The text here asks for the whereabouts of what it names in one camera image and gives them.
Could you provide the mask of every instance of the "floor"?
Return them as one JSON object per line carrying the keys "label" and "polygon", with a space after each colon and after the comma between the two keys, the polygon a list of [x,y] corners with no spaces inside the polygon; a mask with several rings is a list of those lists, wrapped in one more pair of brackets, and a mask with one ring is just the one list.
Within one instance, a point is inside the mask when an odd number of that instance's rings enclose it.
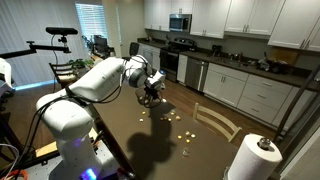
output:
{"label": "floor", "polygon": [[[240,131],[239,135],[232,142],[238,147],[241,145],[243,137],[248,133],[256,133],[271,139],[275,134],[274,130],[265,127],[257,123],[256,121],[251,120],[250,118],[247,118],[246,116],[241,115],[238,112],[231,110],[230,108],[221,105],[220,103],[217,103],[194,90],[186,88],[179,83],[173,83],[166,80],[165,84],[166,89],[162,91],[164,98],[174,106],[184,111],[186,114],[192,116],[194,104],[195,102],[199,102],[200,104],[213,109],[214,111],[229,118],[237,126],[242,127],[243,130]],[[8,99],[8,103],[5,103],[3,105],[4,107],[6,107],[6,110],[3,111],[2,114],[6,112],[11,113],[9,125],[15,132],[18,139],[22,142],[22,144],[25,144],[27,132],[32,117],[35,113],[36,102],[43,95],[52,92],[53,84],[32,89],[20,90],[15,93],[14,97]],[[42,122],[40,122],[33,147],[37,149],[53,141],[54,139],[49,130]]]}

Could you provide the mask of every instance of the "microwave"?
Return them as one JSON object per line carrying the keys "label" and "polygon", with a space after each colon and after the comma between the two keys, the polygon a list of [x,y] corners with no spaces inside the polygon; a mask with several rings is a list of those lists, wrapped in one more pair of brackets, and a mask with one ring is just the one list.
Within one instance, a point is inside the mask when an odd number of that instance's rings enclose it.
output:
{"label": "microwave", "polygon": [[170,14],[169,30],[190,32],[191,17],[191,14]]}

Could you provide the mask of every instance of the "backsplash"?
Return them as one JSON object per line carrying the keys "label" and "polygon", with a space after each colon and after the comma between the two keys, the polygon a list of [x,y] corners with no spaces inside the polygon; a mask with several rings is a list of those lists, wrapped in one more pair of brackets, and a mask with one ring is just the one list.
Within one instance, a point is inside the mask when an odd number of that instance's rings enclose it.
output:
{"label": "backsplash", "polygon": [[[268,39],[257,39],[251,37],[240,37],[225,35],[224,39],[208,38],[201,36],[193,36],[186,33],[180,32],[163,32],[146,30],[147,34],[156,39],[164,40],[168,34],[170,40],[176,37],[189,38],[196,41],[197,46],[204,49],[211,49],[212,45],[221,45],[223,52],[228,52],[232,54],[240,53],[242,51],[243,55],[246,57],[260,59],[263,58],[263,53],[266,51],[270,54],[272,46],[268,45]],[[300,55],[294,64],[295,67],[313,70],[317,65],[320,64],[320,53],[301,51]]]}

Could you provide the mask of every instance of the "paper towel roll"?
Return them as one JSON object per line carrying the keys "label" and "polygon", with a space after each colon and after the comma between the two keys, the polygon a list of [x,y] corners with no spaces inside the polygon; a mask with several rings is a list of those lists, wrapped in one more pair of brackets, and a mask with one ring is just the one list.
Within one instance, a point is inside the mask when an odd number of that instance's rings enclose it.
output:
{"label": "paper towel roll", "polygon": [[268,150],[258,146],[262,136],[248,134],[233,160],[228,172],[228,180],[267,179],[282,160],[279,149],[271,142]]}

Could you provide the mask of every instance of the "stove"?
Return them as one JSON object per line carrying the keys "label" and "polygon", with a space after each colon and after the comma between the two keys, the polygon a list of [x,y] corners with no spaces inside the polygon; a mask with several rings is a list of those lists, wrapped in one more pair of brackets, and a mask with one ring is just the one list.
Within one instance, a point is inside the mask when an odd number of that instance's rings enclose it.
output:
{"label": "stove", "polygon": [[175,38],[167,47],[160,49],[160,69],[166,72],[166,78],[177,81],[179,53],[195,48],[195,42],[186,38]]}

